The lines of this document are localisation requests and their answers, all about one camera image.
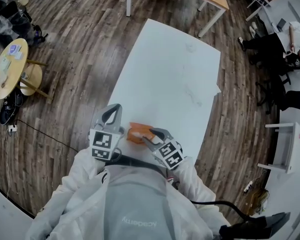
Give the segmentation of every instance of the paper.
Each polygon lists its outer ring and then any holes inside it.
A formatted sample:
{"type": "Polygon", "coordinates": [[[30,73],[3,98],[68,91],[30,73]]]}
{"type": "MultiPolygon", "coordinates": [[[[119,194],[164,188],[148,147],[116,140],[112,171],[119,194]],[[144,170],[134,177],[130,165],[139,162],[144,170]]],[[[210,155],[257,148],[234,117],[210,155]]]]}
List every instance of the paper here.
{"type": "Polygon", "coordinates": [[[24,56],[24,54],[23,54],[21,51],[18,51],[18,52],[15,54],[14,58],[15,58],[16,60],[21,60],[21,59],[23,58],[23,56],[24,56]]]}
{"type": "Polygon", "coordinates": [[[7,74],[10,63],[11,61],[6,56],[3,56],[0,61],[0,71],[7,74]]]}
{"type": "Polygon", "coordinates": [[[21,48],[21,45],[12,44],[12,45],[10,45],[8,54],[11,56],[15,56],[19,52],[20,48],[21,48]]]}

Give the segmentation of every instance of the black pants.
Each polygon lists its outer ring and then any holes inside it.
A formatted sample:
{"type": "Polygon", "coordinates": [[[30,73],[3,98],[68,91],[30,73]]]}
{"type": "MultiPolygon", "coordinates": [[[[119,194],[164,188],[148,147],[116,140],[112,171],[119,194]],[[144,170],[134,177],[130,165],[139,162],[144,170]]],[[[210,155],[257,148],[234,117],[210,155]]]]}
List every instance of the black pants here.
{"type": "Polygon", "coordinates": [[[243,45],[246,49],[258,50],[258,53],[251,58],[255,63],[263,61],[272,65],[278,60],[282,60],[285,52],[276,33],[251,39],[250,41],[243,41],[243,45]]]}

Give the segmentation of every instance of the shoulder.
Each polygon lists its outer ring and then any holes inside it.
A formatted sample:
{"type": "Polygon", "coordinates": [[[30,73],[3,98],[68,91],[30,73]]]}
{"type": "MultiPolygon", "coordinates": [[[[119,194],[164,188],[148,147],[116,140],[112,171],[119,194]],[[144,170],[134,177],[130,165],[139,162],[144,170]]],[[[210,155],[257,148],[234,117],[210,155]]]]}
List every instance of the shoulder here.
{"type": "Polygon", "coordinates": [[[290,26],[293,27],[295,31],[300,32],[300,23],[298,21],[289,22],[290,26]]]}

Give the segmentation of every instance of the white sleeve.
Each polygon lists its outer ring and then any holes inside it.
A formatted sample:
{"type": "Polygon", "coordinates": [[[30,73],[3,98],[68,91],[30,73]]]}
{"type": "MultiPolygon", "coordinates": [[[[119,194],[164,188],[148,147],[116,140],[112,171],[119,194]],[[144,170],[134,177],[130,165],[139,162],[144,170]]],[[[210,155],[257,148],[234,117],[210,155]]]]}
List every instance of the white sleeve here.
{"type": "MultiPolygon", "coordinates": [[[[186,198],[196,202],[213,202],[216,200],[216,194],[205,186],[198,177],[197,171],[192,164],[191,158],[187,157],[173,174],[180,181],[179,191],[186,198]]],[[[214,235],[219,234],[220,227],[223,225],[230,226],[219,207],[215,205],[195,205],[200,217],[205,221],[214,235]]]]}
{"type": "Polygon", "coordinates": [[[88,149],[81,150],[75,157],[69,175],[62,178],[62,184],[52,193],[51,199],[34,218],[26,240],[45,240],[58,224],[68,201],[81,186],[97,175],[105,166],[91,156],[88,149]]]}
{"type": "Polygon", "coordinates": [[[298,21],[292,21],[292,22],[289,22],[289,24],[293,27],[293,31],[295,33],[300,34],[300,23],[298,21]]]}

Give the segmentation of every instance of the wooden table leg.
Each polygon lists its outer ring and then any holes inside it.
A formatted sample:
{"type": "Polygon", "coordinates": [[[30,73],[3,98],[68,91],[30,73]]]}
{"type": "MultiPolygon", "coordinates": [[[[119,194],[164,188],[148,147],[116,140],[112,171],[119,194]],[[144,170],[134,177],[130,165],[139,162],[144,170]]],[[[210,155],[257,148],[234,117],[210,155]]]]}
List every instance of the wooden table leg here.
{"type": "Polygon", "coordinates": [[[42,65],[42,66],[48,66],[48,64],[46,64],[46,63],[42,63],[42,62],[32,60],[32,59],[27,59],[26,62],[32,63],[32,64],[38,64],[38,65],[42,65]]]}
{"type": "Polygon", "coordinates": [[[50,100],[53,100],[54,98],[49,96],[48,94],[46,94],[45,92],[43,92],[42,90],[36,88],[35,86],[33,86],[31,83],[23,80],[21,77],[20,77],[20,82],[23,83],[24,85],[28,86],[29,88],[31,88],[32,90],[36,91],[37,93],[41,94],[42,96],[50,99],[50,100]]]}

